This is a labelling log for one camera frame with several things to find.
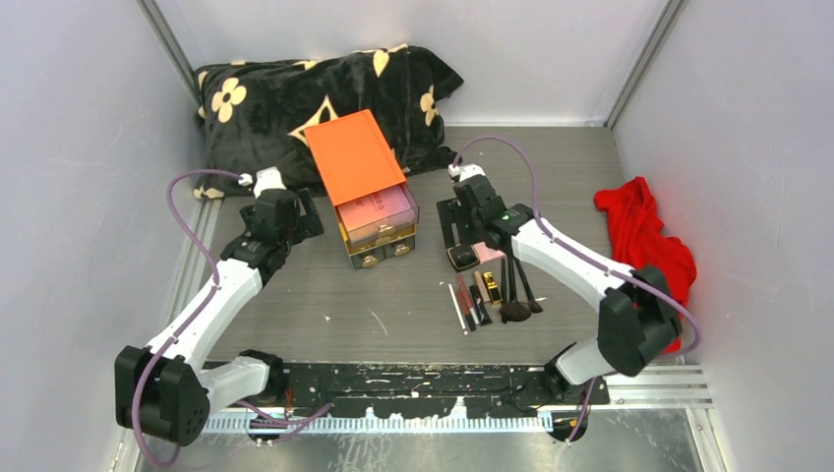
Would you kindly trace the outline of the small pink compact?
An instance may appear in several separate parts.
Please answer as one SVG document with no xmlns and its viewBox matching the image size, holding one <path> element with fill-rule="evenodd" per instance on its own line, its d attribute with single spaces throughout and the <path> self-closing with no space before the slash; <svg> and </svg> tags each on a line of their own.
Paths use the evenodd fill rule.
<svg viewBox="0 0 834 472">
<path fill-rule="evenodd" d="M 500 250 L 489 248 L 484 242 L 473 244 L 472 250 L 477 256 L 480 265 L 503 259 L 506 256 L 506 254 Z"/>
</svg>

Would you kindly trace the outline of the black gold compact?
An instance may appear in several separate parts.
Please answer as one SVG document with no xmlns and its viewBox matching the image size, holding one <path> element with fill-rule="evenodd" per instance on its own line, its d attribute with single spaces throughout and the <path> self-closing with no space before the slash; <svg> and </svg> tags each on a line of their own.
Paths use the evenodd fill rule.
<svg viewBox="0 0 834 472">
<path fill-rule="evenodd" d="M 447 258 L 455 272 L 464 272 L 478 266 L 481 261 L 473 245 L 458 244 L 446 248 Z"/>
</svg>

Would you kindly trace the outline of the orange drawer organizer box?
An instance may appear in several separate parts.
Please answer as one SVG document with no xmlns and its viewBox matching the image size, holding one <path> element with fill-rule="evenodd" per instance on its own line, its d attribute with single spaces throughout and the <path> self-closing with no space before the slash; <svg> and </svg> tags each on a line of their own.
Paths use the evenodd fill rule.
<svg viewBox="0 0 834 472">
<path fill-rule="evenodd" d="M 354 269 L 413 251 L 420 208 L 369 110 L 305 132 Z"/>
</svg>

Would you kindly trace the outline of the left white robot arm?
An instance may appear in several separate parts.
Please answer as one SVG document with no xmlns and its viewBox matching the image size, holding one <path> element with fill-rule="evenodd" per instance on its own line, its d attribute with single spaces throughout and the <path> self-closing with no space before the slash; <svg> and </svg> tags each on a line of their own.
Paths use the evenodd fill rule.
<svg viewBox="0 0 834 472">
<path fill-rule="evenodd" d="M 247 349 L 206 369 L 219 337 L 281 270 L 294 245 L 323 234 L 308 189 L 269 189 L 241 211 L 245 229 L 182 313 L 144 347 L 125 347 L 114 365 L 116 422 L 177 446 L 192 443 L 211 414 L 240 400 L 280 402 L 281 358 Z"/>
</svg>

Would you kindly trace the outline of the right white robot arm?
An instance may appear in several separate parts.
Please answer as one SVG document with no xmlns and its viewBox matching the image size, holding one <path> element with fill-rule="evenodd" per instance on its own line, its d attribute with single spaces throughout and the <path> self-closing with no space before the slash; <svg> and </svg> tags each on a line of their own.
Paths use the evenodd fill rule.
<svg viewBox="0 0 834 472">
<path fill-rule="evenodd" d="M 546 390 L 573 402 L 585 382 L 617 373 L 635 377 L 682 333 L 682 306 L 664 274 L 617 263 L 577 243 L 524 204 L 507 206 L 478 165 L 449 170 L 453 203 L 475 241 L 535 266 L 578 294 L 598 316 L 597 332 L 547 365 Z"/>
</svg>

